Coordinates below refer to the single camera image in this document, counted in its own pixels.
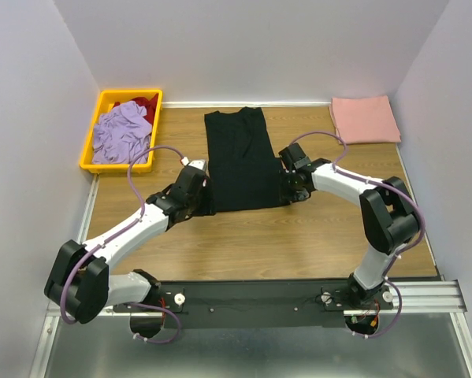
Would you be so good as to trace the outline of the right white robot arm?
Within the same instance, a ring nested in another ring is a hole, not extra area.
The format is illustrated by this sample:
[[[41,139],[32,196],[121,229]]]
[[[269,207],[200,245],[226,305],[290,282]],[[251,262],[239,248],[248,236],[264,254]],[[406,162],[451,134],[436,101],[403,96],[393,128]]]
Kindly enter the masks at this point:
[[[368,250],[342,292],[350,306],[366,307],[381,291],[398,254],[423,230],[406,184],[395,176],[387,180],[360,176],[323,158],[312,161],[298,143],[285,147],[279,157],[289,202],[301,202],[323,191],[360,208]]]

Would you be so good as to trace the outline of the black t shirt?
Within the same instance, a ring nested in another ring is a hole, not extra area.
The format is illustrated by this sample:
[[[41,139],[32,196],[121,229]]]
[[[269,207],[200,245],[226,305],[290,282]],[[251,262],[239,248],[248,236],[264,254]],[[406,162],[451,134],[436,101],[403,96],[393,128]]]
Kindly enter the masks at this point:
[[[204,116],[208,170],[218,212],[281,207],[282,164],[273,152],[262,109]]]

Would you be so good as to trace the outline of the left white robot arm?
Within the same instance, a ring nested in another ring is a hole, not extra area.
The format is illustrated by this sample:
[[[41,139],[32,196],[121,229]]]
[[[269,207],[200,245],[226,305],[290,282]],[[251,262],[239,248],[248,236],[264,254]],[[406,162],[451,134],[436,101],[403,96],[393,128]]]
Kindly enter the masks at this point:
[[[136,270],[112,273],[116,265],[144,243],[192,217],[212,215],[212,190],[204,160],[187,163],[175,183],[151,195],[128,219],[83,243],[69,240],[55,259],[44,294],[59,305],[68,324],[92,321],[105,307],[133,303],[153,309],[161,284]]]

